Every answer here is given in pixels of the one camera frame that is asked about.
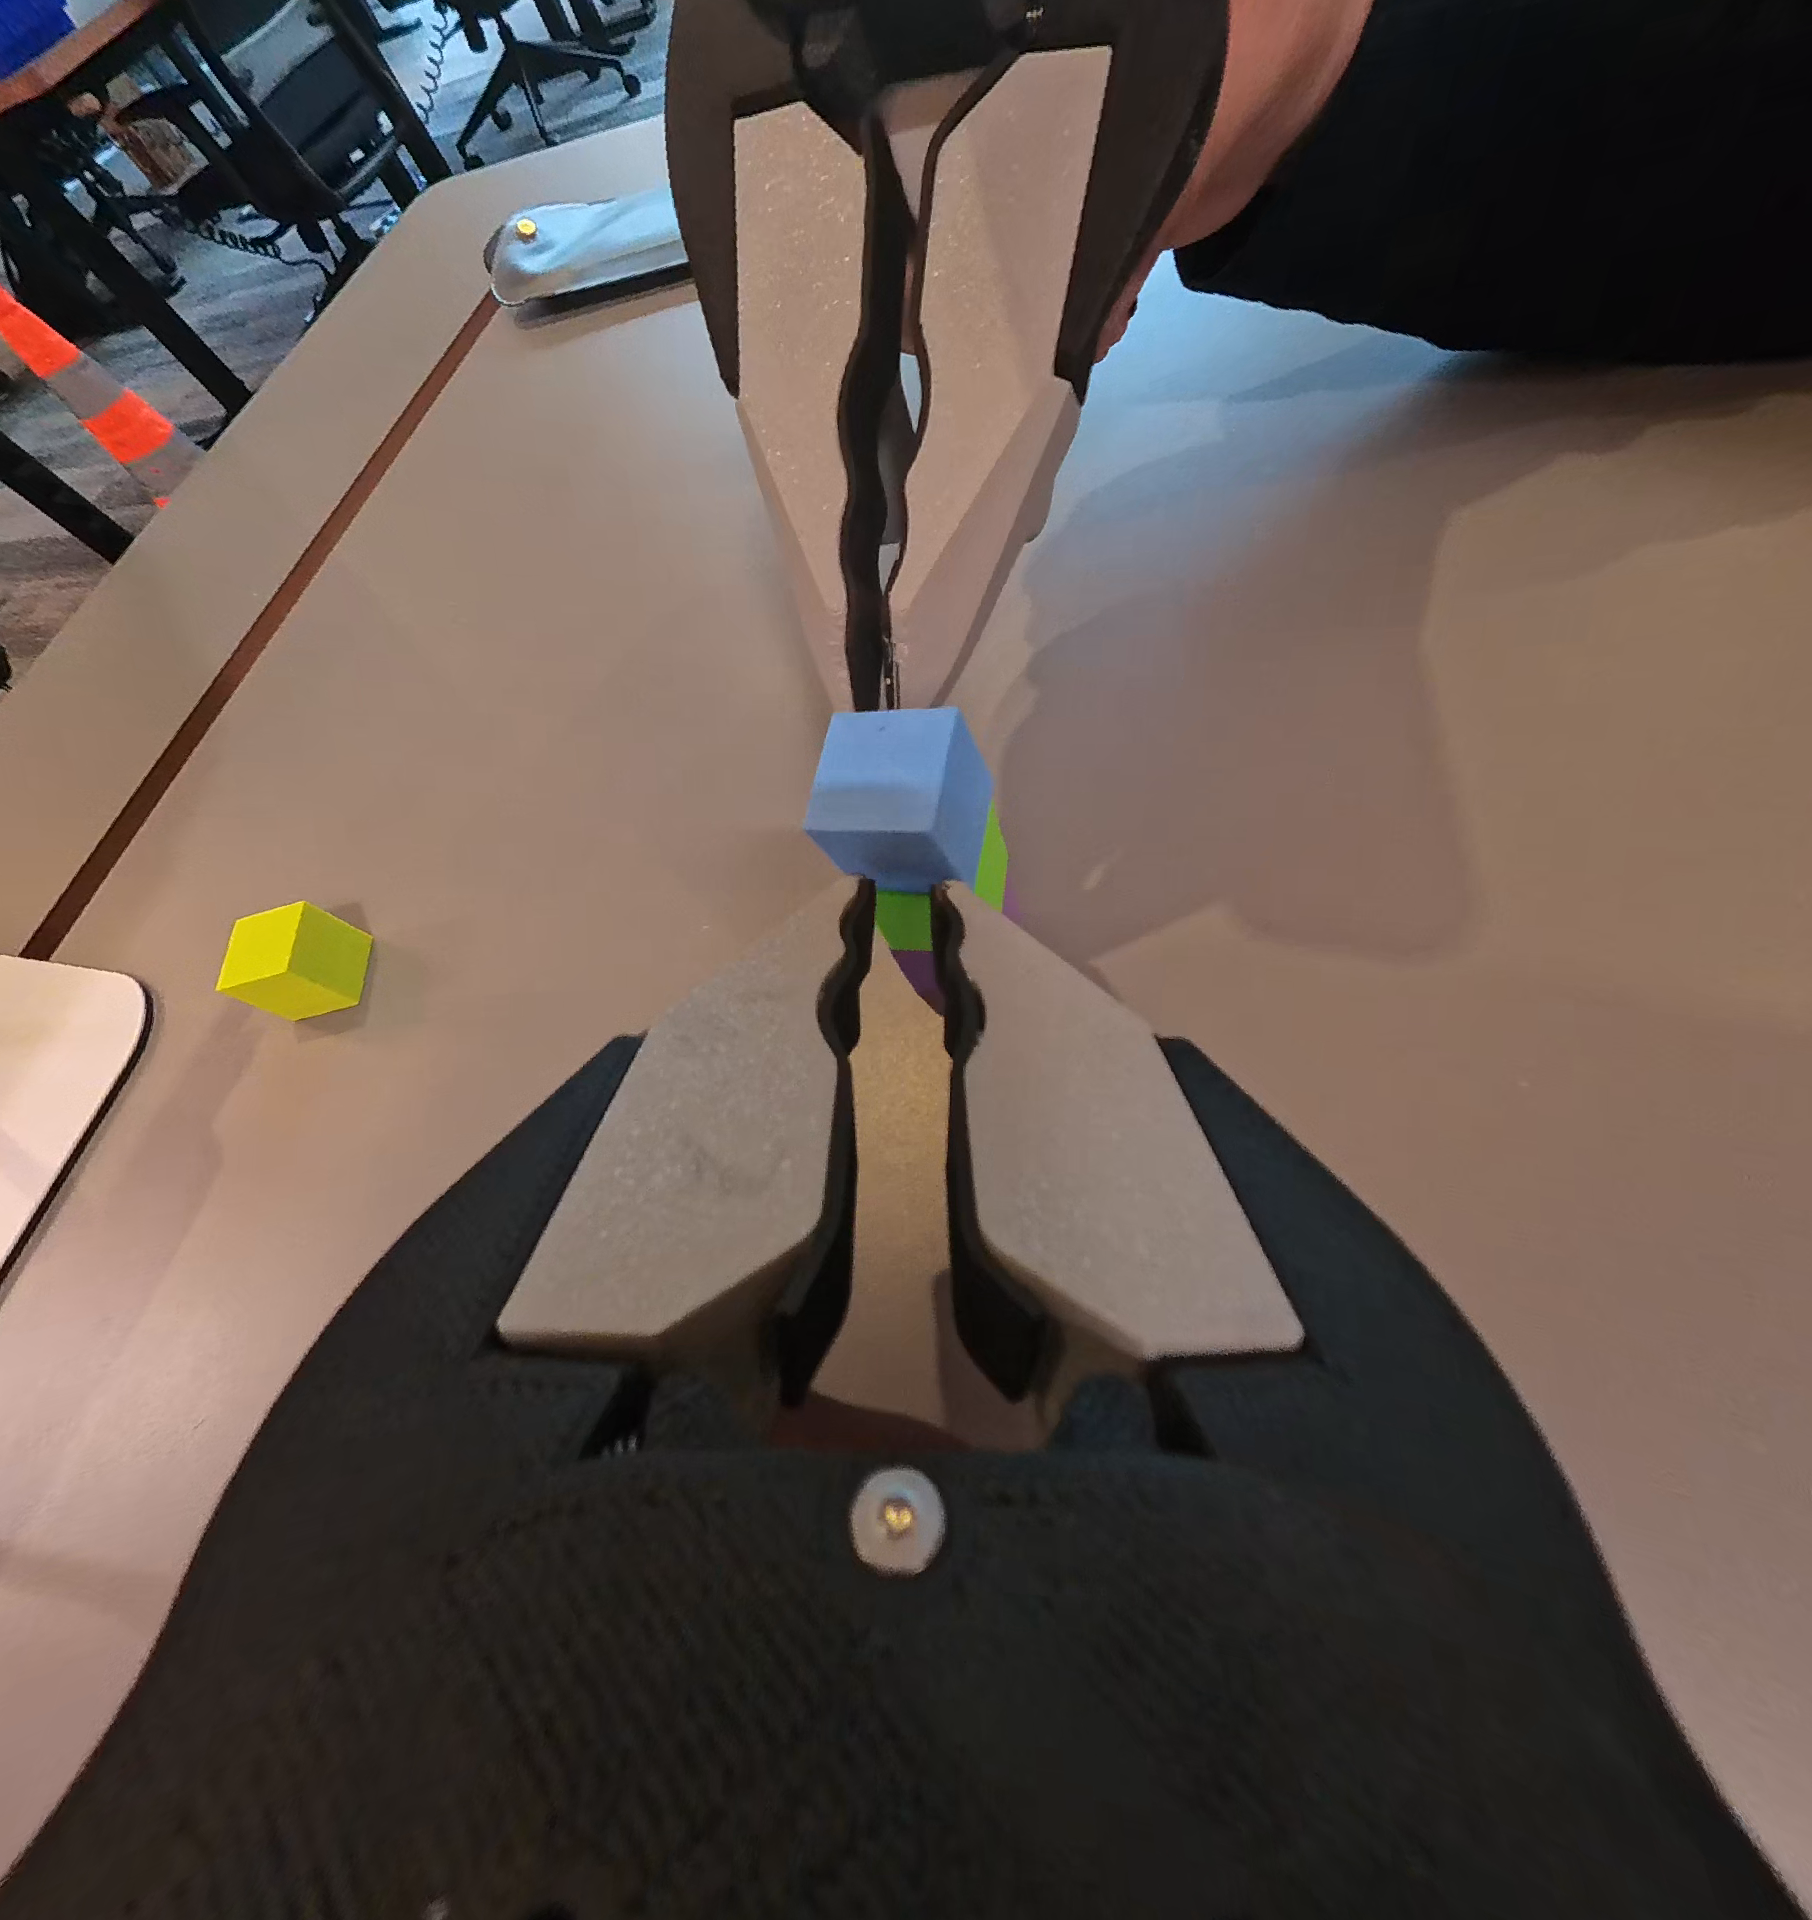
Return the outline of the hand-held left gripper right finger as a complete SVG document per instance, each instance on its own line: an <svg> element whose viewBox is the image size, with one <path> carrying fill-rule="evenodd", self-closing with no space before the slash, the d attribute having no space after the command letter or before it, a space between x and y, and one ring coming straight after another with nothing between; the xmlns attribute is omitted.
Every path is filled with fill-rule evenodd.
<svg viewBox="0 0 1812 1920"><path fill-rule="evenodd" d="M1301 1350L1155 1031L966 886L929 898L951 1315L1008 1400Z"/></svg>

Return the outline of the yellow foam cube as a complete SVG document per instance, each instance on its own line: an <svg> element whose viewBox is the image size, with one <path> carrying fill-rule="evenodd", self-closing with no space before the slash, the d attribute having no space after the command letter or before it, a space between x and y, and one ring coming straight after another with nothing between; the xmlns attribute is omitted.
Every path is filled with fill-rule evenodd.
<svg viewBox="0 0 1812 1920"><path fill-rule="evenodd" d="M233 925L217 992L279 1020L351 1010L363 999L372 935L315 902L282 902Z"/></svg>

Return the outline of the orange striped traffic cone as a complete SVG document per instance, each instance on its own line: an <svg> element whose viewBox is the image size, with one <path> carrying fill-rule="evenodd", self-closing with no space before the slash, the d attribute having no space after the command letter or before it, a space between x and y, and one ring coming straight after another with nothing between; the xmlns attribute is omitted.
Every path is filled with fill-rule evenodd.
<svg viewBox="0 0 1812 1920"><path fill-rule="evenodd" d="M164 510L200 464L200 448L145 396L126 388L3 282L0 341L60 396L94 445L144 487L154 507Z"/></svg>

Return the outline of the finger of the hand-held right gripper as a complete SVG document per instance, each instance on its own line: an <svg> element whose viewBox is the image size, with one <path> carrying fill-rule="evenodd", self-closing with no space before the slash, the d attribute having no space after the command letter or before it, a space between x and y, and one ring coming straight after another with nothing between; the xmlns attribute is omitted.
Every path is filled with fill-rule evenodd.
<svg viewBox="0 0 1812 1920"><path fill-rule="evenodd" d="M830 707L853 707L841 527L841 391L860 324L868 172L805 101L743 115L735 162L740 394L799 631Z"/></svg>
<svg viewBox="0 0 1812 1920"><path fill-rule="evenodd" d="M942 707L1039 533L1082 399L1055 373L1112 50L1027 50L881 108L914 194L929 388L887 586L899 703Z"/></svg>

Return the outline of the person's right hand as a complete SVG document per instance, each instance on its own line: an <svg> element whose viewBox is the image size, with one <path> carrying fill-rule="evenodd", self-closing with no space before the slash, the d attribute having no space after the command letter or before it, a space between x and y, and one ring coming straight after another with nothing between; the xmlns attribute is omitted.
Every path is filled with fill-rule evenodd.
<svg viewBox="0 0 1812 1920"><path fill-rule="evenodd" d="M1370 2L1228 2L1222 83L1179 196L1129 275L1105 332L1124 336L1143 276L1243 215L1345 78Z"/></svg>

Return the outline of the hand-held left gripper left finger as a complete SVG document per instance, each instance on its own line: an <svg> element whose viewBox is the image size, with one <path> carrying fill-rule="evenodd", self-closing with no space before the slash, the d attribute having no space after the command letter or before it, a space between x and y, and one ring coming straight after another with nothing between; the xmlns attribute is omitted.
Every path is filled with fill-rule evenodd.
<svg viewBox="0 0 1812 1920"><path fill-rule="evenodd" d="M637 1044L498 1336L799 1405L850 1305L868 888L830 882Z"/></svg>

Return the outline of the silver closed laptop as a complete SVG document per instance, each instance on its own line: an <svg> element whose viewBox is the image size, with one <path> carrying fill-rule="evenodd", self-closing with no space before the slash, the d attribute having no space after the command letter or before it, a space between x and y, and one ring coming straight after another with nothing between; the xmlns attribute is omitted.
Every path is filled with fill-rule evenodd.
<svg viewBox="0 0 1812 1920"><path fill-rule="evenodd" d="M492 233L482 264L494 305L526 324L692 276L667 185L594 202L526 205Z"/></svg>

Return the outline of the green foam cube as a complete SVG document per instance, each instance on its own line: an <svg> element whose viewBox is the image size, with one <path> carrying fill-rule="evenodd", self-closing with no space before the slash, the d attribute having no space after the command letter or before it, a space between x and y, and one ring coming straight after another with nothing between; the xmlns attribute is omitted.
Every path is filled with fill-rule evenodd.
<svg viewBox="0 0 1812 1920"><path fill-rule="evenodd" d="M999 806L990 806L985 835L978 850L971 895L985 905L1008 908L1009 850L999 819ZM875 891L875 934L896 958L929 958L936 949L933 891Z"/></svg>

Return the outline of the black office chair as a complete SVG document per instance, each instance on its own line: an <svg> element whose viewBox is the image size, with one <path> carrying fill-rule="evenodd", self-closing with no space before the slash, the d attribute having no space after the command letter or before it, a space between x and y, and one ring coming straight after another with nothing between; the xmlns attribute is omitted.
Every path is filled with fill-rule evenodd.
<svg viewBox="0 0 1812 1920"><path fill-rule="evenodd" d="M176 81L144 103L176 132L193 172L172 188L176 227L240 254L294 239L342 276L372 250L357 227L376 196L415 196L401 133L354 38L315 2L240 21L212 2L167 35Z"/></svg>
<svg viewBox="0 0 1812 1920"><path fill-rule="evenodd" d="M516 2L448 2L468 50L494 53L452 138L462 171L562 147L580 109L555 109L555 93L614 109L643 99L643 81L632 69L634 30L614 30L595 2L534 2L535 30L522 33L513 27L516 8Z"/></svg>

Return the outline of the blue foam cube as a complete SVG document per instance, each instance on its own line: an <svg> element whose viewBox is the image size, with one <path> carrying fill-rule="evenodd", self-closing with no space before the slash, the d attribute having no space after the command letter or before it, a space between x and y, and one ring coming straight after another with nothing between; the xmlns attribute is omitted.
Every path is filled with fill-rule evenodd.
<svg viewBox="0 0 1812 1920"><path fill-rule="evenodd" d="M808 837L856 879L927 895L971 882L996 785L959 707L895 707L830 716Z"/></svg>

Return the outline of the black framed table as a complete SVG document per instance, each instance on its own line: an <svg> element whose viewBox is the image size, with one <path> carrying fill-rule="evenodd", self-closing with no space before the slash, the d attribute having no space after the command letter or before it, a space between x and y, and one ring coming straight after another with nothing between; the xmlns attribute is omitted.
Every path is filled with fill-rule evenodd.
<svg viewBox="0 0 1812 1920"><path fill-rule="evenodd" d="M415 109L410 93L391 72L383 50L370 38L376 27L363 2L299 2L313 7L331 38L342 48L360 86L388 126L388 141L366 162L376 178L388 178L400 205L421 188L449 178L448 156L433 138L425 120ZM221 56L217 35L202 19L200 2L109 2L81 27L72 27L44 50L36 50L17 72L0 78L0 239L15 257L39 257L51 272L62 257L78 269L78 293L90 281L115 302L126 323L145 332L221 409L230 422L248 403L248 381L209 345L206 336L160 294L106 233L93 227L66 196L62 175L33 159L33 142L54 120L69 120L69 103L81 93L100 93L100 83L126 75L154 45L178 53L188 81L206 81L212 103L233 101L240 120L240 138L257 129L258 147L273 151L285 178L299 178L299 196L313 199L310 218L331 212L319 205L325 181L304 163L291 141L279 133L266 108L233 81ZM115 564L130 533L103 515L72 484L54 473L39 457L17 448L0 428L0 487L21 496L36 513L54 519L69 536L82 542L103 564Z"/></svg>

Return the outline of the purple foam cube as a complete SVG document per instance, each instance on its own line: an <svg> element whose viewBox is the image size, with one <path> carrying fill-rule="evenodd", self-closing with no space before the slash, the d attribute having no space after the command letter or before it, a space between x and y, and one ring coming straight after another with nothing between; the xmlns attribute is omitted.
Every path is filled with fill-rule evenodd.
<svg viewBox="0 0 1812 1920"><path fill-rule="evenodd" d="M875 891L875 935L886 940L899 976L938 1016L944 1016L947 999L938 973L936 908L951 891L954 882L942 882L924 895Z"/></svg>

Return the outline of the wooden board document stand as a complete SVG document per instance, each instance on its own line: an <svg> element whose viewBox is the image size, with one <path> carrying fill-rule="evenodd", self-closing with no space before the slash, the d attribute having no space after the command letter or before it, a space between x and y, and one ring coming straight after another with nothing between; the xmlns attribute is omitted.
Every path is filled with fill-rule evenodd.
<svg viewBox="0 0 1812 1920"><path fill-rule="evenodd" d="M149 1031L136 979L0 953L0 1287Z"/></svg>

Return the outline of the person's right forearm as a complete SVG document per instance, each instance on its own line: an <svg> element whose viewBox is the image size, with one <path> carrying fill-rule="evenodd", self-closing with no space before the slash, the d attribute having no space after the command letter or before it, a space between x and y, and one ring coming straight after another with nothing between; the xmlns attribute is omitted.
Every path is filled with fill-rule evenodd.
<svg viewBox="0 0 1812 1920"><path fill-rule="evenodd" d="M1370 2L1199 294L1589 364L1812 357L1812 2Z"/></svg>

